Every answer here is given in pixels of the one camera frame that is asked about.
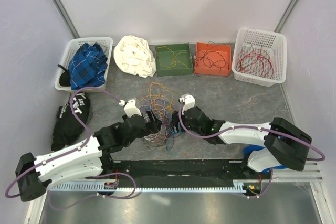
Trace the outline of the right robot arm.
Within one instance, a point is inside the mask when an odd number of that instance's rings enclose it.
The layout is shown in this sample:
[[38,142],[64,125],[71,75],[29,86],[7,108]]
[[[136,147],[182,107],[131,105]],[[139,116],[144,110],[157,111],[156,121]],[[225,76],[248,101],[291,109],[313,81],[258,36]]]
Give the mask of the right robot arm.
[[245,144],[240,172],[248,179],[271,168],[302,171],[312,142],[308,134],[280,117],[263,124],[243,125],[210,119],[197,106],[182,114],[174,111],[170,126],[214,145]]

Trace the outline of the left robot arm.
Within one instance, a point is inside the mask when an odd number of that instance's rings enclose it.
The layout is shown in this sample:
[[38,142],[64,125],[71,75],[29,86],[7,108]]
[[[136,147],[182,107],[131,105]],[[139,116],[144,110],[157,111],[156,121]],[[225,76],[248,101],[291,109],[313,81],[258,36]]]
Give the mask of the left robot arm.
[[111,178],[115,173],[112,153],[161,130],[162,121],[152,111],[146,113],[124,115],[123,122],[103,127],[88,140],[59,151],[37,157],[32,153],[22,155],[15,170],[21,201],[32,201],[47,190],[76,179]]

